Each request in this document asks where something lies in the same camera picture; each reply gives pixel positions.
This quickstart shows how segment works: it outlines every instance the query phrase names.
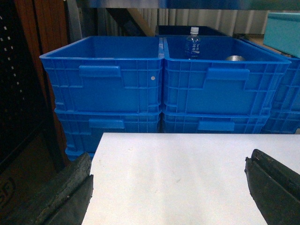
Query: bottle cap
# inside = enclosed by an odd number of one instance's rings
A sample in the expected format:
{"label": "bottle cap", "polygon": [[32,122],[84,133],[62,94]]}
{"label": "bottle cap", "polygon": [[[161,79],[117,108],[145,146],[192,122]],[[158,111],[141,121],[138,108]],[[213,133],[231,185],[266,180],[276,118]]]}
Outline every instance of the bottle cap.
{"label": "bottle cap", "polygon": [[191,27],[191,34],[198,34],[199,27]]}

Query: crate handle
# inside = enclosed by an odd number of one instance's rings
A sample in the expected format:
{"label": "crate handle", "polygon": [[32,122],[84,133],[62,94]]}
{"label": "crate handle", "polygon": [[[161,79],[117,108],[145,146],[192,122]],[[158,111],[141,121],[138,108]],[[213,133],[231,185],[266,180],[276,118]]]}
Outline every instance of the crate handle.
{"label": "crate handle", "polygon": [[119,66],[79,66],[79,76],[121,77],[121,69]]}
{"label": "crate handle", "polygon": [[234,122],[200,121],[198,130],[234,131]]}
{"label": "crate handle", "polygon": [[249,74],[248,69],[208,68],[206,79],[246,81]]}
{"label": "crate handle", "polygon": [[102,129],[125,129],[125,124],[123,120],[89,119],[89,127]]}

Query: plastic water bottle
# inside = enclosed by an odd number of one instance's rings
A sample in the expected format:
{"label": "plastic water bottle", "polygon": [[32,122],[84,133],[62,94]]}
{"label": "plastic water bottle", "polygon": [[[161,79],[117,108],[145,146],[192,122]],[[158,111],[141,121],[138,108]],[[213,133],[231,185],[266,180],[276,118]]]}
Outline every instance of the plastic water bottle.
{"label": "plastic water bottle", "polygon": [[186,39],[185,56],[192,60],[197,59],[200,54],[200,38],[198,37],[199,27],[191,27],[191,35]]}

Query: white table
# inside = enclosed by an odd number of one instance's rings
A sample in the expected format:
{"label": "white table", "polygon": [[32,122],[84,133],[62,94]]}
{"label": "white table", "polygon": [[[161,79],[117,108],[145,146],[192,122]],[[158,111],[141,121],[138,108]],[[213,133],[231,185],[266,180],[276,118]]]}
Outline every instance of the white table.
{"label": "white table", "polygon": [[105,133],[83,225],[266,225],[244,173],[255,148],[300,173],[300,135]]}

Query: teal box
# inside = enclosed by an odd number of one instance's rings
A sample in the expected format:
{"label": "teal box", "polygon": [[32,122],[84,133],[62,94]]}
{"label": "teal box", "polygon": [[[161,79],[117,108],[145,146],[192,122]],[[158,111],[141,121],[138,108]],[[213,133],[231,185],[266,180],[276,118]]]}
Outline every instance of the teal box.
{"label": "teal box", "polygon": [[300,58],[300,13],[269,13],[264,45]]}

